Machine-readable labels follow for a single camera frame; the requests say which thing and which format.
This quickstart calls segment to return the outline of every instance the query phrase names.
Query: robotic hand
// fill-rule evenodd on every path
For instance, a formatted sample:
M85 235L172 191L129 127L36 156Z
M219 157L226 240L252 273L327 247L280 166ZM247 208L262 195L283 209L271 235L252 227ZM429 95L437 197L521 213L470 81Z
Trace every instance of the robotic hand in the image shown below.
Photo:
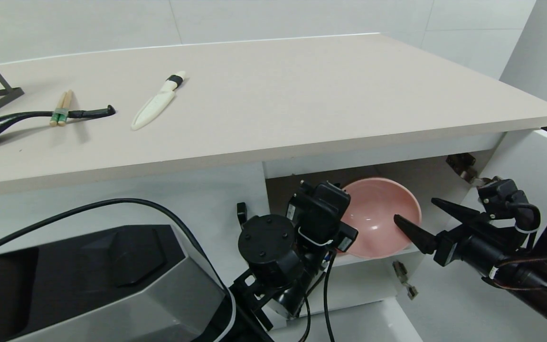
M484 282L507 290L547 318L547 227L535 243L539 209L513 180L495 178L478 188L478 197L485 212L432 199L460 222L436 236L400 215L394 221L422 253L434 254L440 266L457 259L467 262ZM515 219L516 224L497 228L490 223L493 219Z

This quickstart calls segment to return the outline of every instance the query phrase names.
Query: wall tile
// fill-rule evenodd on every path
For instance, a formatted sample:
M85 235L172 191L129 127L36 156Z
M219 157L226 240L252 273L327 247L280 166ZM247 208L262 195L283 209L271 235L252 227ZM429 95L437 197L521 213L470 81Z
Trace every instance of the wall tile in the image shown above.
M172 0L184 44L423 31L431 0Z
M179 43L167 0L0 0L0 61Z
M522 30L428 31L421 48L499 79Z
M435 0L428 30L522 29L536 0Z

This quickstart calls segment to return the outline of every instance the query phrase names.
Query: wooden chopsticks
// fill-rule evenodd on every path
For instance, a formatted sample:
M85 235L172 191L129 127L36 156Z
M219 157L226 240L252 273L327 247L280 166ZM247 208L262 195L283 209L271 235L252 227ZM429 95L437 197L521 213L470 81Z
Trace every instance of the wooden chopsticks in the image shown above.
M67 124L67 115L69 114L69 106L73 97L73 91L65 91L58 100L56 109L52 112L50 118L50 126L65 126Z

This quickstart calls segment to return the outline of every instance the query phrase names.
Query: pink bowl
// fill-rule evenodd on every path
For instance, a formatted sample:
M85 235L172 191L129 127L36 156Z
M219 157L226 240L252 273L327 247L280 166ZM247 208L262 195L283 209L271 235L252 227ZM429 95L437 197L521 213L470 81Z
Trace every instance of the pink bowl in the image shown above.
M348 253L363 258L384 258L410 245L411 241L394 223L400 214L421 224L421 208L415 196L401 184L386 178L365 178L344 188L351 196L341 219L358 230Z

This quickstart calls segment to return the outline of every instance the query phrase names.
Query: white countertop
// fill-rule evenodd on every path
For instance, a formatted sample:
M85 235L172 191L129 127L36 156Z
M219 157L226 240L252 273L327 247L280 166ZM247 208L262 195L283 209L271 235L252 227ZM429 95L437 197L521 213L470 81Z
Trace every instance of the white countertop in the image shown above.
M165 79L168 108L130 123ZM241 162L369 149L547 125L547 103L378 34L140 48L0 65L25 95L0 110L111 104L50 128L28 119L0 143L0 194Z

